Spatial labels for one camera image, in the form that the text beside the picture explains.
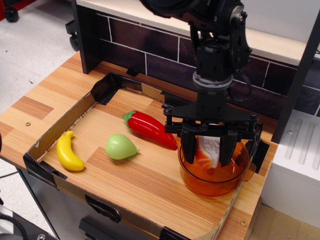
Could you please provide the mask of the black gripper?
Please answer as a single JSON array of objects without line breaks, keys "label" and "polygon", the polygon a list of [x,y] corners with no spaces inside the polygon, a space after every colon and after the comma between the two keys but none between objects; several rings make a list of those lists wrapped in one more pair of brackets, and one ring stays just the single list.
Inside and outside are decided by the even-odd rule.
[{"label": "black gripper", "polygon": [[197,100],[185,105],[164,105],[165,131],[181,138],[184,159],[193,164],[196,154],[196,136],[220,138],[219,162],[222,167],[231,158],[242,139],[253,140],[257,134],[259,116],[240,110],[227,103],[227,91],[199,89]]}]

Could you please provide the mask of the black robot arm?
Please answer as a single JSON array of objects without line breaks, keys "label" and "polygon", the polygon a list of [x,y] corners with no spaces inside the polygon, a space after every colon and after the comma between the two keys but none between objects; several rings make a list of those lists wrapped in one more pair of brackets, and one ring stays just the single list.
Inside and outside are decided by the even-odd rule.
[{"label": "black robot arm", "polygon": [[165,130],[176,133],[184,159],[192,164],[196,137],[220,139],[219,162],[227,166],[242,139],[255,137],[258,116],[227,104],[233,75],[243,75],[250,61],[246,39],[247,13],[239,0],[144,0],[142,4],[157,16],[188,23],[195,52],[197,87],[195,102],[166,107]]}]

